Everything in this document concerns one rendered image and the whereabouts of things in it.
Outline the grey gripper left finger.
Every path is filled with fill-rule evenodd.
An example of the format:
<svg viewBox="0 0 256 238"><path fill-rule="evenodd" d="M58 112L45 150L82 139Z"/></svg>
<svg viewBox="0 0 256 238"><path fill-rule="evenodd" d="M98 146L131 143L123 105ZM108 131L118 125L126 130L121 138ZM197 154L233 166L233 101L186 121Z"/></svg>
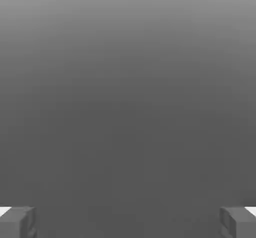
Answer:
<svg viewBox="0 0 256 238"><path fill-rule="evenodd" d="M38 238L33 206L0 206L0 238Z"/></svg>

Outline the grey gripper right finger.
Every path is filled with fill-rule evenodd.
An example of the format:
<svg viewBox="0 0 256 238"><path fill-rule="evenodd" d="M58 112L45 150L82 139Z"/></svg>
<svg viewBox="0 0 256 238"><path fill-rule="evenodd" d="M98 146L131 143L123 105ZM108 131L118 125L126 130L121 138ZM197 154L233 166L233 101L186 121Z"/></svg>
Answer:
<svg viewBox="0 0 256 238"><path fill-rule="evenodd" d="M256 238L256 206L221 207L219 238Z"/></svg>

